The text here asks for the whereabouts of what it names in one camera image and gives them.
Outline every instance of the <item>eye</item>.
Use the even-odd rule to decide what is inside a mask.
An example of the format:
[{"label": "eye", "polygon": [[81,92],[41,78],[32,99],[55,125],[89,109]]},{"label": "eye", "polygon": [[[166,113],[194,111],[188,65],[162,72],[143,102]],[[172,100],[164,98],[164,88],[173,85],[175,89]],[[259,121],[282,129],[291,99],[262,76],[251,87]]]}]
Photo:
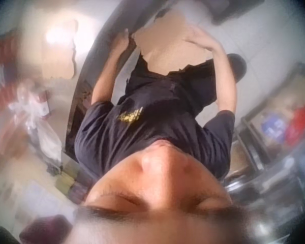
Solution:
[{"label": "eye", "polygon": [[144,210],[144,204],[139,198],[123,192],[101,194],[89,205],[113,211],[138,212]]}]

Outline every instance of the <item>tiled floor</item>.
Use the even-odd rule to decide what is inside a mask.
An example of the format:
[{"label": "tiled floor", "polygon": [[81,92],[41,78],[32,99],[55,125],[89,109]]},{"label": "tiled floor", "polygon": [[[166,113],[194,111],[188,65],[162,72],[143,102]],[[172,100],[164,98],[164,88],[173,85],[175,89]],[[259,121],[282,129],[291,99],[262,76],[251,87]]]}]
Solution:
[{"label": "tiled floor", "polygon": [[[220,26],[211,23],[208,9],[194,0],[179,1],[180,9],[192,24],[216,37],[227,53],[238,53],[248,63],[245,77],[237,85],[236,125],[284,81],[296,62],[305,63],[305,14],[292,0],[265,0],[264,3]],[[133,70],[138,51],[118,76],[113,102],[123,95],[126,79]],[[206,107],[197,117],[205,124],[217,113],[217,106]]]}]

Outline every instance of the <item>light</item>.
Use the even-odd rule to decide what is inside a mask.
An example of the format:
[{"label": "light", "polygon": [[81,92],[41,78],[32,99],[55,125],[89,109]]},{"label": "light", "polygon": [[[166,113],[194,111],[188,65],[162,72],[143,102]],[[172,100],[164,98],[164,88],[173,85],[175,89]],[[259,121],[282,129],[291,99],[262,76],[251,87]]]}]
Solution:
[{"label": "light", "polygon": [[54,27],[46,33],[45,37],[49,44],[68,46],[72,42],[73,35],[61,27]]}]

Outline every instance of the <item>t-shirt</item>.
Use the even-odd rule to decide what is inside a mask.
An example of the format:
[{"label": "t-shirt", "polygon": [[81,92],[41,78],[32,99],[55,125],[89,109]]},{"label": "t-shirt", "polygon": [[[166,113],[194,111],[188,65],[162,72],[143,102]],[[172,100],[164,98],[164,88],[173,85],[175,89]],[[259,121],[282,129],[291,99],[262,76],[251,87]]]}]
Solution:
[{"label": "t-shirt", "polygon": [[181,89],[165,79],[125,95],[116,106],[93,104],[75,141],[79,163],[100,179],[127,156],[164,139],[222,179],[229,170],[235,116],[221,111],[201,127],[181,99]]}]

